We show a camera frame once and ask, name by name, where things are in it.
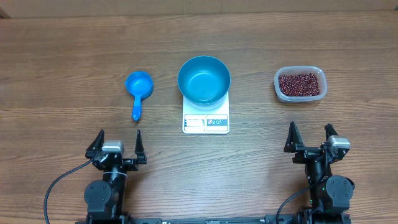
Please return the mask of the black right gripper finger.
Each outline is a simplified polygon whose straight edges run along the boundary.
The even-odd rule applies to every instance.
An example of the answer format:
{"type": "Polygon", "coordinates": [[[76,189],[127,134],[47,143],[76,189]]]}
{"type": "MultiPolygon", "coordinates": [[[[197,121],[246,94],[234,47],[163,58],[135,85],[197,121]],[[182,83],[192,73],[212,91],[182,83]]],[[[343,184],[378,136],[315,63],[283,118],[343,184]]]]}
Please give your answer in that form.
{"type": "Polygon", "coordinates": [[[324,128],[325,128],[326,140],[328,140],[330,136],[338,135],[338,133],[335,131],[331,123],[328,123],[324,128]]]}
{"type": "Polygon", "coordinates": [[[295,153],[303,147],[302,137],[294,121],[289,124],[289,133],[284,147],[284,152],[295,153]]]}

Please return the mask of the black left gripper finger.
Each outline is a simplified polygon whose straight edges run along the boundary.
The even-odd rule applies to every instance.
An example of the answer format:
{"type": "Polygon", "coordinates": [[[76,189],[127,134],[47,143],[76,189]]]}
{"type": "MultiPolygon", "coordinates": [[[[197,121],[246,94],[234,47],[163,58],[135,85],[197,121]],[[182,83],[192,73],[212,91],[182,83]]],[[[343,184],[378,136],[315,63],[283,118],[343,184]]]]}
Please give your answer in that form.
{"type": "Polygon", "coordinates": [[[147,156],[144,151],[142,135],[139,129],[137,130],[136,146],[134,152],[136,154],[137,164],[147,164],[147,156]]]}
{"type": "Polygon", "coordinates": [[[95,157],[96,153],[101,150],[104,143],[104,130],[102,129],[96,139],[90,144],[85,152],[86,158],[93,158],[95,157]]]}

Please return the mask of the red adzuki beans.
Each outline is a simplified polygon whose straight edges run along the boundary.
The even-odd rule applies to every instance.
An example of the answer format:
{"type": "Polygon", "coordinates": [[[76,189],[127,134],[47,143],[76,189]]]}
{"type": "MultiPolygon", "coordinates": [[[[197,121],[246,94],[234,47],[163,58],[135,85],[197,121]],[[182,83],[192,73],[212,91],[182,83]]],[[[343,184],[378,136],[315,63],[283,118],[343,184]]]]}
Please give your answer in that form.
{"type": "Polygon", "coordinates": [[[281,92],[286,96],[317,96],[320,94],[319,81],[314,73],[282,74],[278,77],[278,83],[281,92]]]}

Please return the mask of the white digital kitchen scale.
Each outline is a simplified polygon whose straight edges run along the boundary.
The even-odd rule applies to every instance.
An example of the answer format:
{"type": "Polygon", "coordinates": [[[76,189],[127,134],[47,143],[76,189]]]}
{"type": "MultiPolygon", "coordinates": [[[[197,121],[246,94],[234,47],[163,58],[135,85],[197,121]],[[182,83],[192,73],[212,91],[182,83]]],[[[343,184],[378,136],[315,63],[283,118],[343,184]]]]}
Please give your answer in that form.
{"type": "Polygon", "coordinates": [[[184,134],[228,134],[229,124],[229,93],[212,105],[196,105],[183,97],[184,134]]]}

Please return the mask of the blue plastic measuring scoop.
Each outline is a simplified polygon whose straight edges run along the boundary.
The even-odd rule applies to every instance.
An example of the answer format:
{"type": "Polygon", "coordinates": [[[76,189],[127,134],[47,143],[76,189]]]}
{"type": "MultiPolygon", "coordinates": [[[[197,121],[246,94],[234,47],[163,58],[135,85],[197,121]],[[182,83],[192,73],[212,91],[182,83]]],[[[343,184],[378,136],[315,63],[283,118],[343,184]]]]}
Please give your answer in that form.
{"type": "Polygon", "coordinates": [[[139,121],[142,111],[141,102],[151,96],[154,82],[147,72],[136,71],[128,76],[125,86],[129,94],[134,97],[132,118],[134,121],[139,121]]]}

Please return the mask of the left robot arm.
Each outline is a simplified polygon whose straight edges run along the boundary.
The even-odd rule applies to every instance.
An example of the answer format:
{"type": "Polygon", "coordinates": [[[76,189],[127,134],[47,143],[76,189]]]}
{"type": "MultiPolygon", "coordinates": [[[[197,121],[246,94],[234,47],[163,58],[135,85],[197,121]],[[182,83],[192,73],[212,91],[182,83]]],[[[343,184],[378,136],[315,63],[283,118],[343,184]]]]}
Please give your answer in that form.
{"type": "Polygon", "coordinates": [[[137,171],[140,164],[147,163],[140,131],[137,131],[134,153],[135,158],[125,158],[123,141],[106,141],[103,130],[87,148],[85,157],[103,175],[102,179],[91,182],[85,189],[85,223],[134,223],[133,218],[123,211],[123,205],[127,173],[137,171]]]}

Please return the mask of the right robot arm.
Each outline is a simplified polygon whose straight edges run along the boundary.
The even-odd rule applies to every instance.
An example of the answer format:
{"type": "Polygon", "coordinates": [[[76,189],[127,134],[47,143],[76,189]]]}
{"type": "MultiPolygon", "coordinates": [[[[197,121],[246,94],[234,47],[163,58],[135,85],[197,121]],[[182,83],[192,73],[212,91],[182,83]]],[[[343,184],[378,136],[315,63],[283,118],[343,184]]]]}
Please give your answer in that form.
{"type": "Polygon", "coordinates": [[[331,124],[325,126],[326,141],[318,147],[307,147],[295,122],[289,124],[289,133],[284,152],[293,153],[292,162],[303,164],[308,187],[291,195],[278,208],[277,223],[350,223],[349,209],[353,196],[354,182],[341,175],[333,175],[331,165],[342,160],[350,149],[350,141],[340,136],[331,124]],[[290,218],[281,218],[280,213],[295,197],[309,192],[310,206],[300,209],[290,218]]]}

